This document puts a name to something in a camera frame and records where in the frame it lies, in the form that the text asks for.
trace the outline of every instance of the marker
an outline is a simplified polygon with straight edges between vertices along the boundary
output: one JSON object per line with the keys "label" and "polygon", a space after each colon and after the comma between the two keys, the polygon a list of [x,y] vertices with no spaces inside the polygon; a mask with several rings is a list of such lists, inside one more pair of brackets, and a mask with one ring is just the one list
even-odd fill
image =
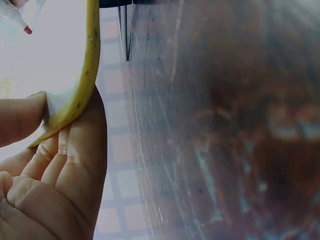
{"label": "marker", "polygon": [[21,28],[25,33],[32,33],[32,30],[28,24],[25,23],[19,10],[9,0],[0,0],[0,17]]}

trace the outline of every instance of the pink square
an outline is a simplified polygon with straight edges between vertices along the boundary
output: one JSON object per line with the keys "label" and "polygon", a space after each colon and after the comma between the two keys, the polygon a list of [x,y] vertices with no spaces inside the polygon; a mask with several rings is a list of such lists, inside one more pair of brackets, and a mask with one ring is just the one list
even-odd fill
{"label": "pink square", "polygon": [[119,233],[121,227],[116,208],[100,209],[96,227],[100,234]]}
{"label": "pink square", "polygon": [[111,137],[111,143],[115,162],[123,163],[134,160],[131,134],[113,135]]}
{"label": "pink square", "polygon": [[105,91],[107,94],[117,94],[128,92],[128,83],[124,81],[121,70],[104,72]]}
{"label": "pink square", "polygon": [[144,206],[145,205],[138,204],[124,207],[126,224],[129,230],[146,229],[149,227],[144,215]]}
{"label": "pink square", "polygon": [[101,36],[103,39],[119,37],[119,27],[117,21],[108,21],[101,23]]}

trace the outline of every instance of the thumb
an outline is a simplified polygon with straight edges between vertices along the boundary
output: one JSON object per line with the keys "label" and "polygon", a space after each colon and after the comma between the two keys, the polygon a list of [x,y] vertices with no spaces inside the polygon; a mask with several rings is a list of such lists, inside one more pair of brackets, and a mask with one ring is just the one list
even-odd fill
{"label": "thumb", "polygon": [[44,92],[25,99],[0,99],[0,148],[32,134],[42,121],[45,106]]}

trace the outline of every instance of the finger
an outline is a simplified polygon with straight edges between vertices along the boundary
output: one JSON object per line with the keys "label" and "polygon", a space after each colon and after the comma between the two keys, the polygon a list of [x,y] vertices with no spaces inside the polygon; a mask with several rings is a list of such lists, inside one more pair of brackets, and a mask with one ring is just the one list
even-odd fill
{"label": "finger", "polygon": [[36,149],[25,149],[15,156],[9,157],[0,162],[0,172],[5,171],[11,174],[12,177],[20,176],[23,169],[29,163]]}
{"label": "finger", "polygon": [[41,178],[42,182],[49,184],[52,187],[56,185],[60,172],[67,161],[69,132],[70,125],[60,131],[58,153],[54,156]]}
{"label": "finger", "polygon": [[39,144],[36,153],[21,172],[21,176],[34,180],[41,179],[44,171],[58,152],[58,136],[57,132]]}
{"label": "finger", "polygon": [[25,99],[0,99],[0,148],[32,134],[42,121],[45,105],[43,92]]}
{"label": "finger", "polygon": [[106,170],[106,116],[95,89],[85,112],[71,125],[67,161],[55,185],[92,227],[100,207]]}

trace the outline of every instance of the checkered tablecloth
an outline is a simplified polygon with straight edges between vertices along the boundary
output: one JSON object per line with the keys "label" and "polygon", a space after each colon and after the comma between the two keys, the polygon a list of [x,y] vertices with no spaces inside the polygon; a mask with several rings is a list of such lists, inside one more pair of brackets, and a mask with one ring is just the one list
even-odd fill
{"label": "checkered tablecloth", "polygon": [[126,96],[128,66],[121,52],[117,9],[100,10],[101,56],[97,86],[108,124],[108,169],[95,240],[149,240],[146,204],[136,177],[133,132],[129,126]]}

